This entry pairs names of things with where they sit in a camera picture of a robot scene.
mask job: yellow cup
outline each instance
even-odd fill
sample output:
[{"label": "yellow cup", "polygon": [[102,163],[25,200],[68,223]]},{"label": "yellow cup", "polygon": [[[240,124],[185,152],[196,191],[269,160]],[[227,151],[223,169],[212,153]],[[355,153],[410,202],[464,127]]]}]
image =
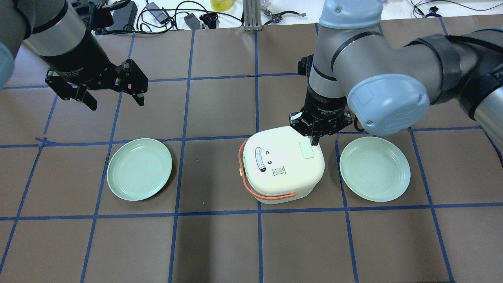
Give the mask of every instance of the yellow cup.
[{"label": "yellow cup", "polygon": [[217,12],[227,11],[232,7],[232,0],[210,0],[211,8]]}]

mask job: light green plate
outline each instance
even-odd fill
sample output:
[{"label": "light green plate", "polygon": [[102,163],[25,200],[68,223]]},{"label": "light green plate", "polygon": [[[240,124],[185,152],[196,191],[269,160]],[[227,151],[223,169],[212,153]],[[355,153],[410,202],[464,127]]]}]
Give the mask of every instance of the light green plate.
[{"label": "light green plate", "polygon": [[383,202],[394,200],[407,190],[410,166],[394,144],[382,138],[366,136],[344,148],[341,175],[355,194]]},{"label": "light green plate", "polygon": [[123,145],[110,160],[108,186],[121,199],[146,199],[166,184],[172,167],[165,145],[155,139],[136,139]]}]

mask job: white box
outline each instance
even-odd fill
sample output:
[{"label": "white box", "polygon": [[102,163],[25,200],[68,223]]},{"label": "white box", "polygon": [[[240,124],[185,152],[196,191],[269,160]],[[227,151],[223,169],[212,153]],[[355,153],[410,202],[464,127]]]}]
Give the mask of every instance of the white box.
[{"label": "white box", "polygon": [[239,173],[248,192],[266,204],[307,196],[325,170],[320,146],[311,146],[308,137],[290,126],[252,135],[239,150],[239,163]]}]

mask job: handle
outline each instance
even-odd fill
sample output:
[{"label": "handle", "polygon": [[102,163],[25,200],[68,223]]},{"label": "handle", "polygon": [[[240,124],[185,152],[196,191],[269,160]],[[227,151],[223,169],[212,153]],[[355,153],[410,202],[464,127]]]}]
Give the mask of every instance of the handle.
[{"label": "handle", "polygon": [[243,142],[243,144],[239,148],[239,153],[237,155],[237,157],[239,159],[239,167],[241,168],[241,175],[242,175],[241,177],[243,178],[243,184],[244,184],[244,187],[246,188],[246,190],[254,197],[259,198],[259,199],[263,199],[263,200],[280,200],[280,199],[286,199],[286,198],[296,196],[296,194],[294,192],[291,192],[289,194],[284,194],[284,195],[277,195],[277,196],[264,196],[264,195],[256,193],[254,190],[252,190],[252,189],[250,189],[250,187],[248,187],[248,184],[246,183],[246,172],[244,171],[243,160],[241,158],[243,156],[244,145],[246,144],[247,141],[248,141],[248,138]]}]

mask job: light blue joint cover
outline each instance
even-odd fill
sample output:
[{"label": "light blue joint cover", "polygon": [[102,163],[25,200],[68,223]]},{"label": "light blue joint cover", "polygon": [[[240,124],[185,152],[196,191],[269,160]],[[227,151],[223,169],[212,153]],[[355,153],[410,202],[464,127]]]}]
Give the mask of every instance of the light blue joint cover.
[{"label": "light blue joint cover", "polygon": [[367,132],[388,135],[418,122],[428,111],[430,99],[417,79],[384,74],[355,85],[348,105]]},{"label": "light blue joint cover", "polygon": [[379,24],[383,0],[326,0],[319,24],[332,29],[361,29]]},{"label": "light blue joint cover", "polygon": [[14,72],[14,57],[3,43],[0,42],[0,90],[11,78]]}]

